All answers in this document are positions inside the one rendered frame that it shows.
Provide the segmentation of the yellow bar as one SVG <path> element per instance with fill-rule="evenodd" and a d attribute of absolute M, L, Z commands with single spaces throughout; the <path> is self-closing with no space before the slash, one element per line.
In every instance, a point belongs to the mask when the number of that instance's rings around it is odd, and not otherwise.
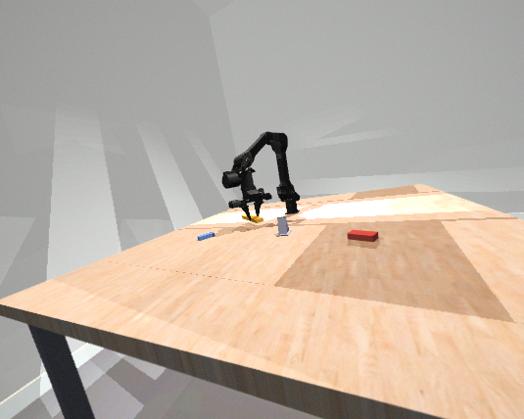
<path fill-rule="evenodd" d="M 255 216 L 255 215 L 251 215 L 251 220 L 248 218 L 248 216 L 246 214 L 242 215 L 242 219 L 246 219 L 246 220 L 249 220 L 249 221 L 252 221 L 252 222 L 255 222 L 255 223 L 260 223 L 260 222 L 263 222 L 263 217 L 259 217 L 259 216 Z"/>

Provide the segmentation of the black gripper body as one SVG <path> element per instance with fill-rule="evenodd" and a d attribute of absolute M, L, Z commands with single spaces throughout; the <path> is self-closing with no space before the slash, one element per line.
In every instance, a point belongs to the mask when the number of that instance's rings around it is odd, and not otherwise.
<path fill-rule="evenodd" d="M 247 205 L 247 203 L 251 203 L 248 199 L 245 200 L 245 190 L 253 190 L 253 188 L 256 188 L 256 186 L 254 186 L 254 183 L 252 184 L 248 184 L 248 185 L 242 185 L 241 186 L 241 190 L 242 190 L 242 194 L 243 194 L 243 200 L 240 201 L 240 200 L 234 200 L 234 201 L 230 201 L 228 203 L 229 207 L 231 209 L 235 209 L 235 208 L 239 208 L 239 207 L 245 207 Z M 260 203 L 262 202 L 262 200 L 270 200 L 272 199 L 271 197 L 271 194 L 270 193 L 264 193 L 264 196 L 261 197 L 261 199 L 259 201 L 254 201 L 255 203 Z"/>

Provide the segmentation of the light blue rectangular block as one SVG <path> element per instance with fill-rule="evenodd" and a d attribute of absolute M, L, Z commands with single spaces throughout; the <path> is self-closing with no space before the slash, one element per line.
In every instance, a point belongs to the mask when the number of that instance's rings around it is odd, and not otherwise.
<path fill-rule="evenodd" d="M 205 239 L 209 239 L 211 237 L 214 237 L 214 232 L 209 232 L 209 233 L 197 236 L 199 241 L 202 241 L 202 240 L 205 240 Z"/>

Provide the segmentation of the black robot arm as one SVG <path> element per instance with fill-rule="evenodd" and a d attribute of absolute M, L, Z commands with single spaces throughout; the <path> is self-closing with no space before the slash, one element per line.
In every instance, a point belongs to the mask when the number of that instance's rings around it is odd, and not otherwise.
<path fill-rule="evenodd" d="M 254 183 L 252 172 L 256 172 L 252 165 L 256 154 L 267 144 L 270 145 L 276 155 L 280 184 L 276 187 L 277 195 L 281 202 L 285 202 L 287 212 L 285 214 L 298 213 L 297 201 L 300 196 L 295 192 L 290 182 L 286 150 L 288 138 L 284 133 L 265 132 L 252 144 L 252 146 L 234 159 L 231 171 L 225 171 L 222 176 L 222 185 L 225 189 L 248 185 Z M 247 170 L 245 170 L 248 168 Z M 240 173 L 240 171 L 242 171 Z M 263 188 L 245 190 L 245 200 L 250 202 L 259 201 L 264 196 Z M 290 200 L 289 200 L 290 199 Z"/>

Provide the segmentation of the red rectangular block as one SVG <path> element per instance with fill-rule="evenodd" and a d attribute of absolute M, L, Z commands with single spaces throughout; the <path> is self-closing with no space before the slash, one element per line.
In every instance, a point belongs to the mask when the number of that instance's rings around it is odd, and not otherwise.
<path fill-rule="evenodd" d="M 352 230 L 349 233 L 347 233 L 347 236 L 349 240 L 374 242 L 375 240 L 378 239 L 378 232 Z"/>

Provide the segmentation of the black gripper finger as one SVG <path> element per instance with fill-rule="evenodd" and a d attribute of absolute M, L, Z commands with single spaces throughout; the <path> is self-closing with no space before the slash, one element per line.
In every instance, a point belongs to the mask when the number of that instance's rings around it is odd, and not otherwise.
<path fill-rule="evenodd" d="M 250 212 L 249 212 L 249 206 L 245 206 L 245 207 L 239 207 L 241 208 L 244 213 L 248 216 L 248 218 L 251 220 L 251 215 L 250 215 Z"/>
<path fill-rule="evenodd" d="M 264 202 L 254 203 L 255 211 L 256 211 L 256 216 L 259 216 L 259 215 L 260 215 L 260 209 L 261 209 L 261 205 L 262 205 L 262 203 L 264 203 Z"/>

